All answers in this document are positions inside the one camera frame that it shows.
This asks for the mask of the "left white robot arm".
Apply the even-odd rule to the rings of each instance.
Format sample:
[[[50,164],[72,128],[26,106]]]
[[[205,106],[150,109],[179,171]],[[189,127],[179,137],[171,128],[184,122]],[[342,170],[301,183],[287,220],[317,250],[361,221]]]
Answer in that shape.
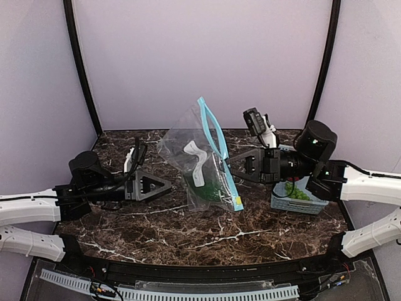
[[[71,235],[46,235],[20,229],[19,224],[37,221],[75,221],[91,212],[93,205],[116,211],[127,202],[150,201],[171,192],[170,181],[139,169],[146,148],[133,148],[126,156],[123,174],[102,166],[96,152],[84,151],[68,165],[69,184],[27,194],[1,196],[1,251],[37,256],[54,262],[81,254]]]

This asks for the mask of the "green grapes bunch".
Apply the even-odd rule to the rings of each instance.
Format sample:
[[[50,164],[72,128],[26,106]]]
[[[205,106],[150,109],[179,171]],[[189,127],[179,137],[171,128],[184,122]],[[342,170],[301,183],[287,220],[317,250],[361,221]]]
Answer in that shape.
[[[311,198],[301,189],[297,187],[296,184],[292,182],[285,182],[285,196],[291,199],[300,199],[305,201],[311,201]]]

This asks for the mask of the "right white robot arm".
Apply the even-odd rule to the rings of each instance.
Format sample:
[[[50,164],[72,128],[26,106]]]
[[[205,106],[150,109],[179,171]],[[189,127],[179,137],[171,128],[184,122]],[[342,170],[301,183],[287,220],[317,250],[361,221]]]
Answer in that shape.
[[[334,235],[331,257],[353,258],[364,251],[400,241],[400,174],[364,170],[350,162],[333,160],[337,135],[324,123],[310,120],[294,140],[294,149],[253,148],[227,159],[244,163],[232,174],[255,183],[276,184],[307,177],[306,189],[324,201],[372,201],[397,208],[360,229]]]

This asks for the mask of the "clear zip top bag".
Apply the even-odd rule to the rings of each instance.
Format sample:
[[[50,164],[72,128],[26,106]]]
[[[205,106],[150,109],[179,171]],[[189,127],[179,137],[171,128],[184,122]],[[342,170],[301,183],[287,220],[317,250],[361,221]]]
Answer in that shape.
[[[231,212],[244,209],[226,163],[229,152],[223,131],[204,98],[199,98],[166,132],[157,144],[157,152],[163,160],[181,173],[189,211],[206,211],[212,206]],[[225,173],[227,196],[219,203],[205,201],[196,196],[184,179],[185,173],[193,171],[195,186],[203,186],[202,166],[212,155],[220,159],[220,165]]]

